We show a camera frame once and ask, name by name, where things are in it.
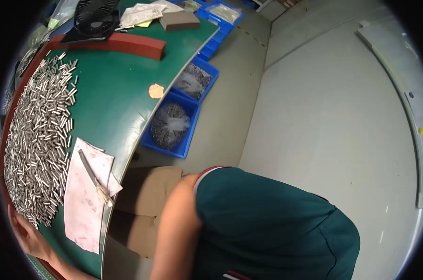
black desk fan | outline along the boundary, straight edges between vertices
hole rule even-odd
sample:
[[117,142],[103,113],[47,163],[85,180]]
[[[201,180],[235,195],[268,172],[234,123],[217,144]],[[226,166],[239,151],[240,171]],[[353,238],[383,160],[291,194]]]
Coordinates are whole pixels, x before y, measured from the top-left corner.
[[119,0],[79,0],[74,27],[60,44],[107,40],[119,26]]

hand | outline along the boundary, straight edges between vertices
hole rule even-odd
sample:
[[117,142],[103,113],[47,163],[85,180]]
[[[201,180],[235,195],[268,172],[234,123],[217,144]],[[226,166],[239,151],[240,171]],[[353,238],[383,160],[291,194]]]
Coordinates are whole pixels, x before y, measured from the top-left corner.
[[7,215],[23,251],[50,262],[54,251],[43,235],[8,204]]

person's arm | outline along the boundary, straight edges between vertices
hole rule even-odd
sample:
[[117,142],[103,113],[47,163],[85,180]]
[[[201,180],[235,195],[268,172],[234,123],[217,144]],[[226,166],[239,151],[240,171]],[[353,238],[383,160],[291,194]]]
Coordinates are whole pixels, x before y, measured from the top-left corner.
[[193,193],[198,174],[182,178],[169,195],[160,217],[150,280],[186,280],[194,261],[202,223]]
[[47,261],[66,280],[97,280],[66,263],[53,250],[43,235],[10,205],[7,206],[7,213],[18,243],[25,253]]

paper sheet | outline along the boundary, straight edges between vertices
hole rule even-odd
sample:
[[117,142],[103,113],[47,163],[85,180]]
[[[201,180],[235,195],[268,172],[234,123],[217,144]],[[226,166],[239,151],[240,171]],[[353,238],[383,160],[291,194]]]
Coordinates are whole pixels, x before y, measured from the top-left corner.
[[80,159],[79,149],[82,149],[98,182],[107,186],[111,197],[122,190],[122,187],[111,173],[114,157],[77,138],[64,197],[65,236],[80,248],[99,254],[104,201],[96,193],[96,186]]
[[155,2],[152,2],[152,5],[166,5],[166,9],[163,10],[163,13],[177,13],[177,12],[181,12],[181,11],[185,11],[184,9],[182,9],[181,7],[177,6],[174,3],[171,3],[169,1],[166,0],[157,0]]
[[136,26],[138,26],[138,27],[149,27],[149,25],[151,24],[152,21],[153,21],[153,19],[151,19],[150,21],[145,21],[143,23],[137,24]]
[[142,11],[135,11],[132,8],[126,8],[121,17],[121,26],[136,25],[142,22],[162,17],[160,7],[149,8]]

yellow tape line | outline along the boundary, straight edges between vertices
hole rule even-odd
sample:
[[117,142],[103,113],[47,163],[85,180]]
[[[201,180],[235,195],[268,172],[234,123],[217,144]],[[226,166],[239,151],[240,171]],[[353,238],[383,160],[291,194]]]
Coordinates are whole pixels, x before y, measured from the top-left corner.
[[250,37],[252,37],[255,41],[257,41],[260,45],[262,45],[263,47],[266,47],[265,44],[263,44],[263,42],[261,42],[260,40],[258,40],[257,38],[255,38],[254,36],[252,36],[249,32],[245,31],[244,29],[242,29],[241,27],[237,26],[237,28],[239,30],[241,30],[242,32],[246,33],[247,35],[249,35]]

